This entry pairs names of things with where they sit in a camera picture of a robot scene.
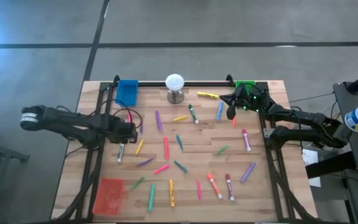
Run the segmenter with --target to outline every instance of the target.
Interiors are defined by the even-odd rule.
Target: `blue bin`
[[[117,87],[116,103],[124,107],[121,101],[126,106],[135,106],[137,99],[137,89],[139,82],[137,80],[120,80]]]

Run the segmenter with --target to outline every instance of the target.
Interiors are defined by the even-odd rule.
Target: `wooden table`
[[[96,107],[100,82],[84,82],[78,112],[88,114]],[[289,107],[287,93],[282,80],[268,81],[272,98],[284,107]],[[220,121],[216,113],[220,100],[198,96],[197,91],[219,95],[232,93],[233,87],[188,87],[184,88],[185,100],[177,105],[167,101],[167,89],[161,87],[139,87],[137,110],[144,121],[144,133],[138,142],[144,139],[141,152],[136,156],[138,144],[126,144],[122,163],[117,162],[118,144],[107,141],[105,145],[101,178],[124,179],[125,191],[118,216],[95,215],[94,222],[253,222],[276,221],[272,187],[267,167],[259,116],[253,111],[237,110],[237,125],[226,118],[227,105]],[[194,124],[188,105],[192,104],[200,124]],[[120,108],[112,104],[112,113]],[[158,110],[162,120],[162,133],[158,132],[155,119]],[[174,122],[179,116],[189,115],[187,119]],[[134,122],[139,123],[135,115]],[[252,148],[247,152],[241,130],[247,129]],[[179,134],[184,144],[183,152],[175,138]],[[170,159],[164,158],[164,136],[169,139]],[[220,156],[215,153],[225,144],[229,147]],[[80,144],[73,141],[68,152]],[[305,165],[298,146],[285,145],[282,148],[290,188],[307,211],[316,216],[311,190],[305,171]],[[63,166],[60,185],[57,192],[52,217],[57,217],[69,206],[78,193],[81,184],[86,150],[70,155]],[[136,164],[148,158],[154,160],[146,166],[137,168]],[[186,166],[189,173],[184,174],[174,163],[177,160]],[[257,165],[247,181],[242,184],[240,178],[250,166]],[[153,170],[170,164],[170,168],[157,175]],[[212,173],[223,194],[218,199],[206,177]],[[225,175],[230,174],[235,202],[228,199]],[[130,187],[141,177],[146,181],[133,191]],[[168,180],[173,179],[175,189],[175,208],[170,207]],[[203,192],[202,200],[197,197],[196,180],[200,180]],[[150,184],[155,183],[154,208],[147,211]],[[283,194],[280,194],[284,205]]]

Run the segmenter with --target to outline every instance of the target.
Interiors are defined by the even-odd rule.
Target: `concrete floor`
[[[103,0],[0,1],[0,44],[91,44],[102,5]],[[358,41],[358,0],[112,0],[100,40],[344,41]],[[14,161],[9,168],[0,191],[0,223],[49,219],[67,141],[22,130],[20,111],[39,104],[75,110],[89,56],[90,49],[0,49],[0,145],[31,155],[27,164]],[[187,80],[222,80],[227,74],[282,79],[289,99],[296,100],[358,78],[358,47],[99,49],[90,80],[161,80],[171,73]],[[317,112],[333,101],[331,95],[293,105]],[[321,194],[319,216],[346,219],[332,212],[343,208],[326,208]]]

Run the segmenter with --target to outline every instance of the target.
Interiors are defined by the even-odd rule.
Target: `red tray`
[[[93,206],[93,213],[100,215],[118,215],[121,206],[124,180],[102,178]]]

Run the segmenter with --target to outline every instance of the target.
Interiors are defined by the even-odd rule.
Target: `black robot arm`
[[[43,105],[23,108],[22,114],[20,126],[24,130],[52,131],[67,139],[77,139],[87,148],[96,147],[103,137],[111,143],[137,141],[135,124],[110,114],[83,115]]]
[[[263,113],[268,121],[289,121],[304,124],[311,129],[295,130],[284,126],[277,126],[268,138],[268,147],[279,148],[287,141],[311,141],[318,146],[342,148],[348,142],[352,131],[338,120],[326,117],[322,113],[309,113],[293,111],[284,108],[271,99],[267,92],[266,83],[250,85],[249,91],[241,84],[230,95],[221,95],[225,103],[229,105],[227,118],[233,119],[236,108],[257,111]]]

